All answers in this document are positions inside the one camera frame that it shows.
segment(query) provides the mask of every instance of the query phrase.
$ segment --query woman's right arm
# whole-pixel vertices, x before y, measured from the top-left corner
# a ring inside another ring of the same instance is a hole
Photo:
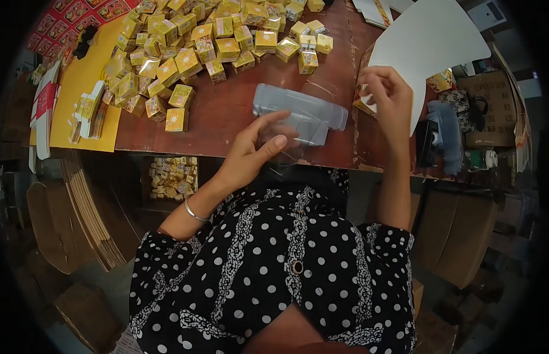
[[[388,159],[378,198],[377,222],[399,229],[410,223],[410,116],[412,89],[395,69],[371,66],[363,70],[362,96],[372,94],[377,120],[388,142]]]

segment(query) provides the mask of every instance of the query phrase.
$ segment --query woman's left arm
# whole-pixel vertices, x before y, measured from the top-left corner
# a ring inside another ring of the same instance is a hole
[[[192,217],[184,204],[188,204],[195,216],[207,219],[229,194],[251,183],[264,163],[286,148],[288,138],[298,136],[292,132],[277,135],[256,150],[259,131],[289,115],[290,112],[285,110],[266,114],[238,133],[219,171],[176,208],[160,225],[158,231],[178,241],[187,241],[194,236],[204,223]]]

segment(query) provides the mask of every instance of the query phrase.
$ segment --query button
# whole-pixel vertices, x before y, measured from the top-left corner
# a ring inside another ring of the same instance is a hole
[[[294,272],[294,274],[302,274],[303,271],[304,266],[302,265],[302,262],[297,260],[296,262],[292,263],[292,272]]]

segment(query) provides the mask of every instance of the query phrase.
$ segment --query woman's right hand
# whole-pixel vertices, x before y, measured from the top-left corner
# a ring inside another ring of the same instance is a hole
[[[410,138],[412,89],[389,66],[369,66],[359,77],[366,84],[359,95],[372,94],[370,104],[377,103],[377,120],[392,151],[405,151]]]

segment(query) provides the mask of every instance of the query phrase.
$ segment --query fingernail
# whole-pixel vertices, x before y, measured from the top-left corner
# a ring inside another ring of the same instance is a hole
[[[278,147],[283,147],[284,145],[286,145],[286,143],[288,142],[288,139],[286,138],[285,135],[278,135],[274,138],[274,144],[276,144],[276,146]]]

